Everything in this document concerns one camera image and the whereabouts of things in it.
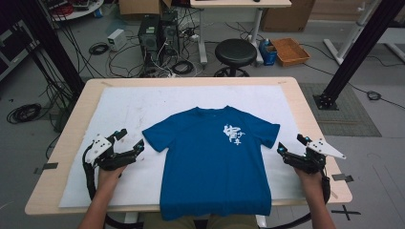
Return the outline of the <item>white power supply box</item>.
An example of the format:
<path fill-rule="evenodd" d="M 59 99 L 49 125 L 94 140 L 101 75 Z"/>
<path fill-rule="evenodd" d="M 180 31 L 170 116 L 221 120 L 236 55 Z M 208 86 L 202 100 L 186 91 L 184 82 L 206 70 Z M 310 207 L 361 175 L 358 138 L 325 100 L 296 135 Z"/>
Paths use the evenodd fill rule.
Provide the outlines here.
<path fill-rule="evenodd" d="M 119 51 L 127 44 L 127 38 L 125 36 L 124 30 L 116 29 L 107 37 L 107 41 L 112 51 Z"/>

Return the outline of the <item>black round stool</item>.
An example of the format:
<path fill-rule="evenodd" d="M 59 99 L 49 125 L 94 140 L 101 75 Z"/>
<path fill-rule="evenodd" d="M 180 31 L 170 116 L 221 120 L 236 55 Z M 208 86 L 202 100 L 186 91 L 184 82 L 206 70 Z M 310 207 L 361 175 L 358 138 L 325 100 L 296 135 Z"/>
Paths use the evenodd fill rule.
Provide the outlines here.
<path fill-rule="evenodd" d="M 252 64 L 257 57 L 256 48 L 243 39 L 226 39 L 220 42 L 216 49 L 217 59 L 224 64 L 224 67 L 214 73 L 215 77 L 237 76 L 249 77 L 243 67 Z"/>

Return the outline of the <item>black frame post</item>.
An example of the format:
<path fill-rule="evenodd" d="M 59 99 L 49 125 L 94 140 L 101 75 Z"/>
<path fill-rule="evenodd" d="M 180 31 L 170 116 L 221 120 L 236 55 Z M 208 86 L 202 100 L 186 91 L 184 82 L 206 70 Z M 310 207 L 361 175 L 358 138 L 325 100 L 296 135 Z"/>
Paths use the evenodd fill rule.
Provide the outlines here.
<path fill-rule="evenodd" d="M 320 109 L 331 108 L 335 104 L 354 73 L 403 7 L 405 7 L 405 0 L 379 0 L 378 6 L 367 19 L 365 28 L 352 44 L 330 83 L 320 95 L 315 97 L 315 102 Z"/>
<path fill-rule="evenodd" d="M 11 0 L 23 21 L 37 38 L 44 50 L 68 84 L 74 97 L 79 97 L 85 83 L 80 78 L 73 62 L 54 32 L 49 20 L 37 0 Z"/>

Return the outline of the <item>black computer tower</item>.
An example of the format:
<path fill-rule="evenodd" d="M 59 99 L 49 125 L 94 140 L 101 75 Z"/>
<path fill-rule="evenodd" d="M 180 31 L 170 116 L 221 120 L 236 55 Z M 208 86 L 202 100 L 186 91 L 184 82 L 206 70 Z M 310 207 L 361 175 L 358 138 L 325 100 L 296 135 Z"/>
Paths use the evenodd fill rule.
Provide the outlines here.
<path fill-rule="evenodd" d="M 143 16 L 139 27 L 138 38 L 144 63 L 148 66 L 159 64 L 161 35 L 160 16 L 158 14 L 145 14 Z"/>
<path fill-rule="evenodd" d="M 167 10 L 161 19 L 164 49 L 167 55 L 177 55 L 180 50 L 178 13 L 175 10 Z"/>

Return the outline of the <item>person's khaki trousers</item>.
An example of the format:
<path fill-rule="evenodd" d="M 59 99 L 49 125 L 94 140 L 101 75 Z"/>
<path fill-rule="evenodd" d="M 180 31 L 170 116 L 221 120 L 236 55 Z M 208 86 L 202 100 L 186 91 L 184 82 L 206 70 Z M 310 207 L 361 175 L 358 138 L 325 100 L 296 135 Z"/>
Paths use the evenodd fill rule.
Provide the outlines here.
<path fill-rule="evenodd" d="M 161 213 L 144 215 L 143 229 L 197 229 L 193 217 L 164 220 Z M 259 229 L 257 219 L 251 215 L 211 215 L 204 229 Z"/>

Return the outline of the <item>white metal stand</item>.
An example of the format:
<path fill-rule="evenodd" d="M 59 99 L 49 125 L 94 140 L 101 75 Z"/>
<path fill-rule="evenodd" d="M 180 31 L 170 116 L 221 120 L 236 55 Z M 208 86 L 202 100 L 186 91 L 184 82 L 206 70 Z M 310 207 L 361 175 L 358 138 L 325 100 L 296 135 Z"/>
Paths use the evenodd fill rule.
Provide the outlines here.
<path fill-rule="evenodd" d="M 348 54 L 352 44 L 356 41 L 360 33 L 363 31 L 367 24 L 367 19 L 372 15 L 373 10 L 378 6 L 379 0 L 371 0 L 370 3 L 364 3 L 361 7 L 361 14 L 352 26 L 349 35 L 343 44 L 336 49 L 329 39 L 324 39 L 323 42 L 330 51 L 334 60 L 338 65 L 341 65 L 344 58 Z M 405 15 L 402 17 L 402 25 L 397 27 L 389 26 L 383 35 L 377 41 L 378 44 L 384 44 L 389 48 L 404 64 L 405 64 L 405 51 L 401 50 L 398 45 L 405 45 Z"/>

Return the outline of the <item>person's right hand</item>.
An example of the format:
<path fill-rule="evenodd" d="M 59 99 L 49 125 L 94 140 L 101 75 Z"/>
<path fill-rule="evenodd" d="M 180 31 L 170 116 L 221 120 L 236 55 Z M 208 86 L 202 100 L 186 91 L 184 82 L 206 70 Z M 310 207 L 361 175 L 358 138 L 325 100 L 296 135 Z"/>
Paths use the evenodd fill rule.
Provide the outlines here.
<path fill-rule="evenodd" d="M 322 175 L 320 173 L 307 174 L 297 168 L 294 171 L 300 178 L 306 198 L 323 200 Z"/>

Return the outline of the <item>round white table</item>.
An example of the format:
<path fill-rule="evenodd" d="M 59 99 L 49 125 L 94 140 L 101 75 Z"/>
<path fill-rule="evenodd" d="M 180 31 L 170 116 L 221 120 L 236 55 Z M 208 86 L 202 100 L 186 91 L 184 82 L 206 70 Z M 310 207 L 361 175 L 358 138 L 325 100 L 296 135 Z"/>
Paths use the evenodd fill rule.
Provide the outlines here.
<path fill-rule="evenodd" d="M 44 0 L 53 21 L 76 19 L 100 9 L 104 0 Z"/>

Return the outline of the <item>black tape strip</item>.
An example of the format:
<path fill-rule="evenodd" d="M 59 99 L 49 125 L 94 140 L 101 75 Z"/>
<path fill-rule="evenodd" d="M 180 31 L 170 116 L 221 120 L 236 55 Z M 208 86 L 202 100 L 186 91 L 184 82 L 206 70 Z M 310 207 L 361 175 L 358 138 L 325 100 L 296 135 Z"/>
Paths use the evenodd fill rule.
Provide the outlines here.
<path fill-rule="evenodd" d="M 345 174 L 336 174 L 336 175 L 331 175 L 333 180 L 338 181 L 338 180 L 344 180 L 345 182 L 352 182 L 354 181 L 353 177 L 351 175 L 345 175 Z"/>
<path fill-rule="evenodd" d="M 35 168 L 33 173 L 36 175 L 41 175 L 44 170 L 56 169 L 57 166 L 58 166 L 58 162 L 45 163 L 42 167 Z"/>

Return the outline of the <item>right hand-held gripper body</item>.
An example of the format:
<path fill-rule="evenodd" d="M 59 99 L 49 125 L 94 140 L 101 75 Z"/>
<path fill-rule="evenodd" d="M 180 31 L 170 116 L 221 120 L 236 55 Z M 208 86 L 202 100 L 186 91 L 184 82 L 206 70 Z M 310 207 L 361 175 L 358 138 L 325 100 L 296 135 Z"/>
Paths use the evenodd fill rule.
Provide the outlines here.
<path fill-rule="evenodd" d="M 300 169 L 307 174 L 315 174 L 322 172 L 325 169 L 326 156 L 333 156 L 341 159 L 347 158 L 337 149 L 332 147 L 326 140 L 319 138 L 311 140 L 311 143 L 306 147 L 306 151 L 302 156 L 288 150 L 287 154 L 282 156 L 282 159 L 286 164 Z"/>

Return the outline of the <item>brown cardboard tray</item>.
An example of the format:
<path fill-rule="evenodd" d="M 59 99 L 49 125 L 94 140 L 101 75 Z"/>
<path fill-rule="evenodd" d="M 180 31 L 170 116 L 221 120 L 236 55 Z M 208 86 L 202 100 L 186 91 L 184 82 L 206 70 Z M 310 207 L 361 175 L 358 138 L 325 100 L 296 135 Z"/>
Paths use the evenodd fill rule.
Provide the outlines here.
<path fill-rule="evenodd" d="M 282 67 L 303 64 L 310 59 L 310 55 L 293 38 L 273 39 L 272 45 L 277 51 L 278 61 Z"/>

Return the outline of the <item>white felt mat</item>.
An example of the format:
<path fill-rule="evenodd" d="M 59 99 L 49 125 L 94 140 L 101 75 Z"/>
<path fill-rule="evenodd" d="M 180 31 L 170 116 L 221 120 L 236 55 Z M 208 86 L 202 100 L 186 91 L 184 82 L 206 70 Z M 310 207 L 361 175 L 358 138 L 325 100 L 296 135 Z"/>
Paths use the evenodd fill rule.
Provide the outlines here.
<path fill-rule="evenodd" d="M 302 199 L 298 176 L 276 151 L 279 142 L 294 152 L 302 152 L 304 148 L 296 139 L 298 129 L 285 94 L 275 85 L 107 88 L 101 94 L 79 151 L 84 153 L 97 135 L 110 135 L 121 129 L 126 129 L 127 135 L 116 143 L 119 152 L 131 149 L 142 139 L 144 150 L 125 170 L 111 203 L 114 206 L 160 206 L 166 152 L 155 151 L 142 131 L 170 115 L 196 107 L 222 109 L 226 106 L 280 126 L 274 145 L 261 148 L 271 206 L 278 201 Z"/>

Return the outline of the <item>large brown cardboard box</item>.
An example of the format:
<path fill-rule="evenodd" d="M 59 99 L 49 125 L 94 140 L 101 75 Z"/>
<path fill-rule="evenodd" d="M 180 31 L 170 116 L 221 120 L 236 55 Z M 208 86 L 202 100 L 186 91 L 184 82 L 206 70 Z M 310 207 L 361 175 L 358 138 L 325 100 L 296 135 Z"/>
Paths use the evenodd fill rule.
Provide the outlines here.
<path fill-rule="evenodd" d="M 266 32 L 302 32 L 316 0 L 289 0 L 287 8 L 266 9 L 261 30 Z"/>

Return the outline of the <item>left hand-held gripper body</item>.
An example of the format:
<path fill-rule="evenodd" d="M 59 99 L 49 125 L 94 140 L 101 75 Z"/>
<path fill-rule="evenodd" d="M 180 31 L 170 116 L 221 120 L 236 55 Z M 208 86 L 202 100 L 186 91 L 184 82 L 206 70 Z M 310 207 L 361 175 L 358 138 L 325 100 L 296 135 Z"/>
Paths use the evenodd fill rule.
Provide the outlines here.
<path fill-rule="evenodd" d="M 135 161 L 133 149 L 123 153 L 115 153 L 114 144 L 111 144 L 107 137 L 102 135 L 97 135 L 84 152 L 85 171 L 93 171 L 96 166 L 106 171 L 113 171 Z"/>

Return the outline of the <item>white desk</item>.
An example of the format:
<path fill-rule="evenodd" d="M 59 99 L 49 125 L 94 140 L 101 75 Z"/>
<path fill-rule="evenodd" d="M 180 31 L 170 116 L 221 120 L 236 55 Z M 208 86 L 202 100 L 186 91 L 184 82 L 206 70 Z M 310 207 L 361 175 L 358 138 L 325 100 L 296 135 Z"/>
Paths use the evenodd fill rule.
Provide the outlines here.
<path fill-rule="evenodd" d="M 290 0 L 189 0 L 190 6 L 199 11 L 199 20 L 200 20 L 200 34 L 198 39 L 198 50 L 200 63 L 205 66 L 208 62 L 205 41 L 204 41 L 204 10 L 209 8 L 214 9 L 228 9 L 228 8 L 238 8 L 238 9 L 255 9 L 254 17 L 254 27 L 253 32 L 248 39 L 248 41 L 255 47 L 258 48 L 257 36 L 258 30 L 260 28 L 261 17 L 264 9 L 277 9 L 277 8 L 289 8 L 292 3 Z"/>

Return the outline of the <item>grey floor mat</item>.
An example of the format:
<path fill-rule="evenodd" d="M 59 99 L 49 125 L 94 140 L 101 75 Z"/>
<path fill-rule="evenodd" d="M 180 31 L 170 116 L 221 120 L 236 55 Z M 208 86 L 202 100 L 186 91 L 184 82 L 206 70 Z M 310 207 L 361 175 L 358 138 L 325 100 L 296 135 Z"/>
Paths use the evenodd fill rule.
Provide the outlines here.
<path fill-rule="evenodd" d="M 324 135 L 381 137 L 381 133 L 351 88 L 345 88 L 331 108 L 320 109 L 315 97 L 323 83 L 300 83 L 305 99 Z"/>

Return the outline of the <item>blue box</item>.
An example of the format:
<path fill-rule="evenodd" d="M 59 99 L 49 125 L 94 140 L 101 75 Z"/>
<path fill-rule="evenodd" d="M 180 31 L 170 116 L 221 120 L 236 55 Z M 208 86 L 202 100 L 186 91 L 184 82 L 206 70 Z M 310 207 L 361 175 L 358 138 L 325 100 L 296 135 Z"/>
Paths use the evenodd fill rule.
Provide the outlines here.
<path fill-rule="evenodd" d="M 268 38 L 261 41 L 259 51 L 264 60 L 265 66 L 272 66 L 275 63 L 277 50 Z"/>

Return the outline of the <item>person's left hand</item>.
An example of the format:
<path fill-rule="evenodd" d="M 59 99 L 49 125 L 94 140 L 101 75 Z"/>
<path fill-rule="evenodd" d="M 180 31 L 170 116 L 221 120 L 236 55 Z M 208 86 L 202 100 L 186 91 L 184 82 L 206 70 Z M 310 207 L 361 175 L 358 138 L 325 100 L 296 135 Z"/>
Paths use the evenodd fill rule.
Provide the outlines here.
<path fill-rule="evenodd" d="M 111 195 L 115 191 L 119 178 L 125 169 L 125 166 L 113 171 L 100 169 L 98 172 L 97 191 L 103 195 Z"/>

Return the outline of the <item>blue t-shirt with white print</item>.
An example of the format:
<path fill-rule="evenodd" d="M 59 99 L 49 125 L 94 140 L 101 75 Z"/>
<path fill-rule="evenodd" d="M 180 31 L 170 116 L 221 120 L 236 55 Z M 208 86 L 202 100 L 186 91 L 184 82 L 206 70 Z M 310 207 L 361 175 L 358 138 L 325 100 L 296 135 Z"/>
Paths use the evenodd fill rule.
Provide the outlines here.
<path fill-rule="evenodd" d="M 263 146 L 280 126 L 226 106 L 172 114 L 142 131 L 166 160 L 160 211 L 166 220 L 215 214 L 268 215 L 271 193 Z"/>

